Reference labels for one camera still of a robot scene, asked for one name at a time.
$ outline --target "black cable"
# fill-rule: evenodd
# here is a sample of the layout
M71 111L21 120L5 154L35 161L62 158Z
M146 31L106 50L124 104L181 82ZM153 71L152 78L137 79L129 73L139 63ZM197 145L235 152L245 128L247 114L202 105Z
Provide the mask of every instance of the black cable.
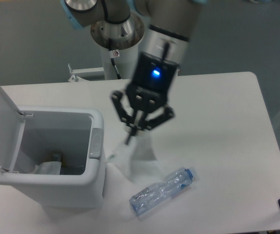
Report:
M112 39L109 39L109 51L111 51L111 50L112 50ZM116 66L115 59L111 58L111 62L112 62L112 65L114 67L114 70L116 72L117 79L122 79L120 74L119 74L118 68Z
M108 10L107 10L107 6L104 0L101 0L101 4L103 6L103 10L104 10L104 18L107 19L109 16Z
M164 51L163 51L163 55L161 57L162 61L164 61L168 55L170 49L170 43L168 41L165 42L164 44Z

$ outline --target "trash bin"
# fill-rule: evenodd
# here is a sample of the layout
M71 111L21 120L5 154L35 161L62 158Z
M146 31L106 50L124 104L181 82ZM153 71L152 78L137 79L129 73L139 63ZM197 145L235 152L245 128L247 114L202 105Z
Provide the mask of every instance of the trash bin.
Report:
M17 107L0 87L0 184L45 206L95 208L102 204L106 160L104 122L95 109ZM81 175L30 174L62 154Z

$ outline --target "open lid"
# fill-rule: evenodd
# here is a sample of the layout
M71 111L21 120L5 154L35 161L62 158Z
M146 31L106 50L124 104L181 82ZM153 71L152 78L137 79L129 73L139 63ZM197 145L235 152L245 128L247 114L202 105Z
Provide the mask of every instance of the open lid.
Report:
M0 171L13 170L24 125L19 108L0 87Z

